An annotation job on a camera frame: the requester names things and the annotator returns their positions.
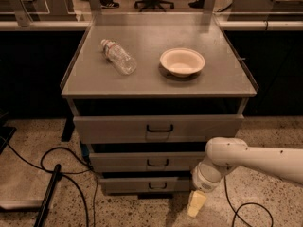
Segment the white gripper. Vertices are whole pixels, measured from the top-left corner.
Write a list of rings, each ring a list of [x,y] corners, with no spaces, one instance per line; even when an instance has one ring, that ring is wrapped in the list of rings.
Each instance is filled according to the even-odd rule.
[[[195,218],[205,204],[205,193],[212,192],[219,186],[221,179],[234,170],[235,168],[231,166],[217,166],[205,161],[196,165],[191,173],[193,186],[197,190],[189,195],[187,214]]]

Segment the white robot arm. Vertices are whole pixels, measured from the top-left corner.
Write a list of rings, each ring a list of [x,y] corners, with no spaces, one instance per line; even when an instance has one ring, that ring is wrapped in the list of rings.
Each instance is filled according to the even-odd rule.
[[[239,138],[215,137],[205,145],[205,158],[191,171],[195,191],[189,195],[187,214],[195,218],[205,204],[205,194],[238,166],[303,185],[302,149],[249,147]]]

